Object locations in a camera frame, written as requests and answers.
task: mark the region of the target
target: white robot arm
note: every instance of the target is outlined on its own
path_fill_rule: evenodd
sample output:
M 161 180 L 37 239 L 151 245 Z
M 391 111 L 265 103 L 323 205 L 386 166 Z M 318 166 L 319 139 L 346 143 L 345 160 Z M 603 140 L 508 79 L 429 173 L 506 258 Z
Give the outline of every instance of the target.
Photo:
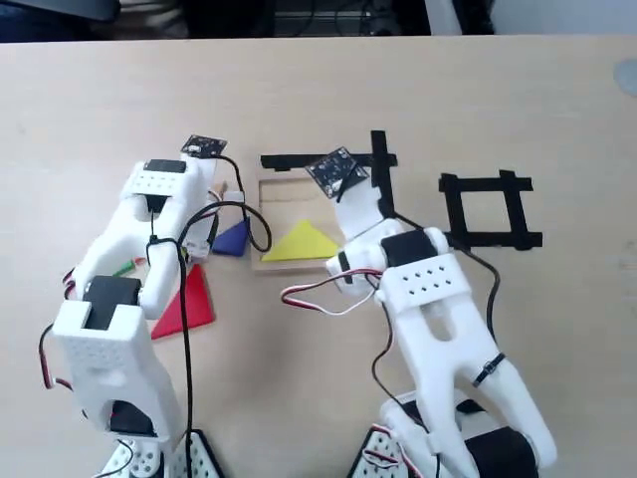
M 215 163 L 182 154 L 180 160 L 154 159 L 134 167 L 106 231 L 73 272 L 78 299 L 62 304 L 53 326 L 85 417 L 113 438 L 128 440 L 134 452 L 126 474 L 119 476 L 168 477 L 170 467 L 155 474 L 171 462 L 185 429 L 146 325 L 167 305 L 178 277 L 178 254 L 175 243 L 148 243 L 151 235 L 178 238 L 188 219 L 211 204 Z M 213 220 L 189 229 L 183 244 L 191 257 L 207 256 Z M 118 265 L 146 255 L 150 268 L 143 286 L 112 275 Z M 106 466 L 112 469 L 115 464 Z
M 485 326 L 445 235 L 436 228 L 405 232 L 395 219 L 383 218 L 379 198 L 378 188 L 366 178 L 332 200 L 348 242 L 326 267 L 332 276 L 359 268 L 382 271 L 374 298 L 388 316 L 414 379 L 411 398 L 425 425 L 389 400 L 381 419 L 392 437 L 423 476 L 527 476 L 485 471 L 502 469 L 502 463 L 493 463 L 500 457 L 480 456 L 480 450 L 468 448 L 456 410 L 462 395 L 454 389 L 454 381 L 462 377 L 491 402 L 508 426 L 498 431 L 497 422 L 487 417 L 482 423 L 487 426 L 473 430 L 472 437 L 492 440 L 494 448 L 507 444 L 503 441 L 524 448 L 526 457 L 521 460 L 531 463 L 524 464 L 531 468 L 529 476 L 535 468 L 550 466 L 556 460 L 552 436 L 516 368 Z M 361 276 L 341 278 L 336 284 L 351 295 L 369 293 L 371 287 Z

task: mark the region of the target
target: black tape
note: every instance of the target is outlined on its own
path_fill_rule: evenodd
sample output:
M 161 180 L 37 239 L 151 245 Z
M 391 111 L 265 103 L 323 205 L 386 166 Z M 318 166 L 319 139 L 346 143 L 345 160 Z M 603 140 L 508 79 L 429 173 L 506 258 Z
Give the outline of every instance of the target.
M 461 179 L 455 174 L 443 173 L 438 181 L 438 190 L 445 193 L 449 215 L 448 233 L 457 241 L 471 247 L 515 247 L 527 251 L 542 246 L 542 233 L 529 232 L 525 210 L 520 198 L 521 191 L 533 191 L 529 177 L 516 177 L 513 171 L 500 170 L 500 177 Z M 511 232 L 470 232 L 467 230 L 463 192 L 502 192 L 505 195 L 507 215 Z
M 310 164 L 317 162 L 322 157 L 325 157 L 327 153 L 323 154 L 262 154 L 261 166 L 264 169 L 274 169 L 276 172 L 289 171 L 298 167 L 306 167 Z M 388 160 L 390 166 L 398 165 L 396 155 L 388 153 Z M 358 164 L 364 167 L 371 167 L 372 155 L 370 153 L 352 153 L 353 157 Z
M 378 209 L 383 217 L 394 217 L 394 194 L 391 189 L 391 174 L 389 168 L 389 153 L 387 152 L 387 136 L 385 131 L 371 132 L 371 185 L 380 189 Z

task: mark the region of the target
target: electrical wire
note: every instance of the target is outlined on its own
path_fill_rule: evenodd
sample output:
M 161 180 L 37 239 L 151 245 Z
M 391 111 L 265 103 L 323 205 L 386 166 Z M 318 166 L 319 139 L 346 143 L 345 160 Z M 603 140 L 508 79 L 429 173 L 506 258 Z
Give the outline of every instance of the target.
M 67 282 L 69 282 L 69 279 L 71 279 L 71 276 L 73 275 L 73 271 L 75 270 L 76 268 L 72 267 L 71 270 L 64 275 L 64 277 L 62 278 L 62 284 L 64 284 L 65 286 L 67 285 Z
M 55 385 L 61 385 L 64 388 L 73 391 L 73 387 L 71 384 L 64 380 L 63 378 L 57 378 L 55 376 L 51 376 L 49 373 L 49 365 L 47 363 L 47 354 L 44 349 L 44 340 L 53 328 L 53 324 L 48 324 L 42 333 L 40 334 L 40 341 L 38 342 L 38 356 L 40 356 L 40 369 L 42 371 L 42 382 L 44 383 L 44 388 L 46 390 L 50 390 L 55 387 Z
M 344 316 L 345 314 L 350 313 L 351 311 L 353 311 L 354 309 L 356 309 L 357 307 L 361 306 L 362 304 L 367 302 L 369 299 L 371 299 L 371 297 L 373 296 L 374 292 L 376 292 L 376 291 L 374 289 L 372 289 L 369 292 L 369 294 L 367 294 L 365 297 L 363 297 L 360 301 L 356 302 L 352 306 L 349 306 L 344 311 L 339 311 L 339 312 L 332 312 L 332 311 L 329 311 L 329 310 L 323 308 L 322 306 L 319 306 L 319 305 L 314 304 L 312 302 L 302 301 L 302 300 L 299 300 L 299 299 L 291 299 L 288 296 L 291 295 L 291 294 L 295 294 L 297 292 L 304 292 L 304 291 L 309 291 L 311 289 L 316 289 L 316 288 L 318 288 L 320 286 L 323 286 L 325 284 L 328 284 L 330 282 L 334 282 L 334 281 L 337 281 L 338 279 L 342 279 L 343 277 L 351 277 L 351 276 L 354 276 L 354 275 L 357 275 L 357 274 L 363 274 L 365 276 L 380 277 L 380 275 L 382 273 L 380 271 L 378 271 L 378 270 L 375 270 L 375 269 L 350 269 L 348 271 L 341 272 L 340 274 L 336 274 L 334 276 L 330 276 L 327 279 L 324 279 L 324 280 L 319 281 L 319 282 L 315 282 L 313 284 L 301 284 L 301 285 L 288 287 L 288 288 L 284 289 L 283 291 L 281 291 L 281 302 L 283 302 L 284 304 L 287 304 L 289 306 L 299 307 L 301 309 L 309 309 L 309 310 L 312 310 L 312 311 L 322 312 L 322 313 L 327 314 L 329 316 Z
M 239 179 L 240 176 L 239 176 L 238 167 L 236 168 L 236 171 L 237 171 L 237 177 L 238 177 L 237 182 L 239 182 L 240 188 L 243 188 L 243 185 L 241 184 Z M 264 219 L 264 217 L 261 215 L 259 211 L 255 210 L 253 207 L 249 206 L 248 204 L 244 202 L 237 202 L 237 201 L 217 201 L 217 202 L 208 204 L 204 206 L 203 208 L 199 209 L 199 211 L 197 211 L 195 214 L 193 214 L 193 216 L 190 219 L 188 219 L 181 233 L 179 234 L 179 238 L 177 240 L 173 238 L 157 238 L 156 236 L 151 236 L 150 239 L 148 240 L 148 243 L 146 244 L 146 253 L 148 251 L 148 248 L 151 246 L 154 246 L 157 244 L 163 244 L 163 243 L 173 244 L 177 251 L 177 261 L 179 262 L 179 308 L 181 311 L 181 328 L 183 331 L 183 347 L 184 347 L 184 355 L 185 355 L 185 362 L 186 362 L 186 392 L 187 392 L 186 414 L 187 414 L 187 417 L 186 417 L 186 431 L 185 431 L 185 448 L 186 448 L 185 454 L 186 454 L 187 478 L 192 478 L 192 459 L 190 456 L 190 436 L 192 435 L 192 411 L 193 411 L 192 388 L 193 387 L 192 387 L 192 361 L 191 361 L 191 352 L 190 352 L 190 334 L 188 331 L 188 316 L 187 316 L 187 310 L 186 310 L 187 271 L 186 271 L 186 261 L 183 255 L 181 254 L 181 249 L 183 246 L 183 242 L 188 234 L 188 231 L 190 230 L 190 227 L 192 227 L 192 225 L 204 219 L 206 217 L 205 216 L 206 213 L 208 213 L 210 210 L 215 208 L 220 209 L 223 206 L 240 207 L 242 211 L 244 212 L 244 214 L 246 214 L 246 211 L 248 211 L 251 214 L 253 214 L 257 219 L 259 219 L 259 221 L 263 224 L 264 229 L 266 231 L 266 246 L 265 247 L 259 246 L 259 244 L 257 244 L 256 241 L 255 243 L 253 243 L 253 245 L 256 244 L 257 246 L 259 246 L 259 250 L 262 252 L 267 252 L 270 250 L 270 248 L 272 247 L 272 230 L 270 229 L 270 225 L 268 224 L 268 222 Z
M 338 196 L 336 197 L 336 202 L 340 202 L 342 199 L 342 195 L 347 190 L 347 184 L 351 181 L 351 177 L 354 175 L 354 172 L 358 169 L 358 163 L 354 161 L 354 165 L 347 172 L 347 175 L 340 182 L 340 187 L 338 188 Z
M 128 459 L 119 468 L 116 468 L 116 469 L 114 469 L 112 471 L 107 471 L 106 473 L 101 473 L 99 475 L 95 475 L 93 478 L 106 478 L 107 476 L 116 475 L 116 474 L 122 472 L 130 464 L 130 462 L 132 461 L 132 457 L 135 455 L 135 453 L 134 453 L 134 451 L 132 451 L 132 448 L 130 447 L 130 445 L 128 443 L 126 443 L 125 441 L 123 441 L 123 440 L 119 440 L 118 439 L 117 441 L 119 442 L 120 445 L 123 445 L 123 446 L 125 446 L 128 449 L 128 453 L 130 453 L 129 456 L 128 456 Z
M 416 478 L 424 478 L 423 474 L 420 472 L 420 470 L 416 467 L 414 462 L 411 461 L 411 459 L 409 458 L 409 456 L 405 452 L 405 449 L 402 446 L 402 443 L 400 443 L 400 440 L 398 440 L 393 435 L 393 432 L 389 428 L 374 423 L 373 425 L 371 425 L 371 429 L 374 430 L 374 431 L 378 431 L 380 433 L 384 433 L 385 435 L 387 435 L 392 440 L 395 440 L 396 444 L 398 445 L 398 448 L 400 448 L 400 454 L 402 456 L 402 460 L 405 463 L 405 465 L 407 466 L 407 468 L 416 476 Z M 384 455 L 381 455 L 381 459 L 391 460 L 392 458 L 384 456 Z M 439 478 L 439 476 L 440 476 L 440 460 L 437 460 L 436 463 L 437 463 L 436 464 L 436 478 Z
M 239 166 L 237 165 L 237 163 L 232 158 L 230 158 L 228 156 L 224 156 L 223 154 L 216 154 L 216 155 L 212 156 L 212 159 L 221 159 L 223 161 L 229 162 L 232 165 L 232 167 L 235 170 L 235 176 L 237 178 L 237 186 L 239 187 L 239 190 L 241 192 L 243 192 L 243 201 L 245 203 L 246 202 L 246 190 L 243 187 L 243 182 L 241 180 L 241 173 L 239 172 Z M 248 221 L 248 214 L 246 213 L 246 209 L 242 209 L 242 214 L 243 214 L 243 220 L 246 221 L 246 225 L 247 225 L 247 228 L 248 228 L 248 238 L 250 239 L 250 244 L 252 244 L 252 247 L 254 247 L 259 252 L 268 252 L 270 250 L 270 248 L 264 249 L 263 247 L 259 246 L 259 244 L 255 240 L 255 237 L 252 234 L 252 225 Z
M 310 16 L 306 20 L 306 23 L 304 24 L 304 26 L 301 27 L 301 29 L 297 33 L 295 33 L 294 35 L 291 35 L 291 37 L 299 37 L 300 35 L 305 33 L 306 30 L 310 27 L 310 25 L 314 22 L 316 14 L 317 14 L 317 0 L 310 0 Z
M 76 288 L 76 281 L 69 281 L 66 284 L 66 288 L 64 290 L 64 298 L 66 300 L 69 300 L 69 296 L 71 295 L 71 293 L 73 292 L 73 290 Z

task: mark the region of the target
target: table surface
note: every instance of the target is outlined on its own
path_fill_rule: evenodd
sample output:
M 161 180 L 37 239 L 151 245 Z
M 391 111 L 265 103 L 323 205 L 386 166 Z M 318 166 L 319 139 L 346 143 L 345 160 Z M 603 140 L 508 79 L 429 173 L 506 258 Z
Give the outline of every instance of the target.
M 448 227 L 442 172 L 532 177 L 523 202 L 544 246 L 480 252 L 503 276 L 501 346 L 557 443 L 545 476 L 633 475 L 637 100 L 613 67 L 636 51 L 637 37 L 1 46 L 3 475 L 91 476 L 109 455 L 69 393 L 43 390 L 36 342 L 134 162 L 176 157 L 197 132 L 227 138 L 254 176 L 261 153 L 365 151 L 373 128 L 398 155 L 397 207 L 428 225 Z M 482 197 L 466 200 L 469 225 L 503 229 L 502 198 Z M 491 277 L 462 261 L 483 308 Z M 381 313 L 286 308 L 279 291 L 309 277 L 256 275 L 247 256 L 211 258 L 206 271 L 218 321 L 192 334 L 194 422 L 228 474 L 344 476 L 385 398 L 369 373 Z M 183 404 L 182 347 L 174 337 L 155 350 Z M 380 374 L 411 387 L 398 351 Z

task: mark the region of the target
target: red and white wire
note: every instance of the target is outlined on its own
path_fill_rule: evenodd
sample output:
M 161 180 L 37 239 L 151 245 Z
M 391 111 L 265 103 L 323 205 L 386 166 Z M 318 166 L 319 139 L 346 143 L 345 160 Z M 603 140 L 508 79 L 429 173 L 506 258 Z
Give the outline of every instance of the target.
M 411 461 L 409 456 L 407 456 L 407 453 L 405 452 L 405 449 L 403 448 L 402 444 L 400 443 L 399 440 L 397 440 L 394 437 L 392 431 L 389 428 L 374 423 L 371 426 L 371 429 L 374 430 L 374 431 L 378 431 L 380 433 L 384 433 L 389 438 L 391 438 L 392 440 L 396 441 L 396 443 L 398 444 L 398 448 L 400 448 L 400 454 L 402 456 L 402 461 L 405 463 L 407 468 L 409 468 L 412 471 L 412 473 L 416 476 L 416 478 L 424 478 L 424 475 L 420 472 L 420 470 L 418 468 L 416 468 L 416 465 L 414 465 L 413 461 Z M 384 468 L 384 469 L 400 465 L 400 462 L 398 460 L 396 460 L 395 458 L 392 458 L 391 456 L 385 456 L 385 455 L 382 455 L 382 454 L 379 454 L 379 453 L 372 455 L 372 456 L 379 455 L 379 456 L 376 456 L 376 457 L 381 459 L 381 460 L 384 460 L 384 461 L 388 461 L 388 462 L 391 461 L 391 460 L 396 461 L 396 463 L 391 463 L 391 464 L 388 464 L 388 465 L 380 466 L 375 461 L 369 460 L 367 458 L 367 456 L 366 456 L 365 451 L 368 451 L 370 453 L 370 450 L 363 450 L 363 452 L 361 453 L 362 459 L 365 460 L 370 465 L 378 466 L 378 468 Z
M 362 304 L 364 304 L 365 302 L 367 302 L 373 295 L 374 292 L 376 292 L 375 290 L 371 290 L 369 292 L 369 294 L 367 294 L 365 297 L 363 297 L 360 301 L 358 301 L 357 303 L 353 304 L 352 306 L 349 306 L 347 309 L 345 309 L 344 311 L 338 311 L 338 312 L 333 312 L 333 311 L 329 311 L 328 309 L 312 303 L 312 302 L 308 302 L 308 301 L 302 301 L 301 299 L 293 299 L 291 297 L 289 297 L 289 295 L 291 294 L 295 294 L 298 292 L 304 292 L 304 291 L 309 291 L 311 289 L 316 289 L 320 286 L 324 286 L 325 284 L 328 284 L 330 282 L 334 282 L 338 279 L 342 279 L 343 277 L 349 277 L 349 276 L 354 276 L 354 275 L 359 275 L 359 274 L 367 274 L 370 276 L 374 276 L 374 277 L 380 277 L 382 275 L 381 271 L 378 271 L 376 269 L 351 269 L 349 271 L 346 272 L 341 272 L 340 274 L 336 274 L 335 276 L 331 276 L 328 277 L 327 279 L 324 279 L 320 282 L 315 282 L 312 284 L 299 284 L 296 286 L 291 286 L 288 287 L 286 289 L 284 289 L 283 291 L 281 291 L 281 301 L 284 304 L 287 304 L 289 306 L 294 306 L 294 307 L 300 307 L 302 309 L 309 309 L 311 311 L 318 311 L 318 312 L 322 312 L 323 314 L 327 314 L 329 316 L 344 316 L 345 314 L 353 311 L 354 309 L 356 309 L 357 307 L 361 306 Z

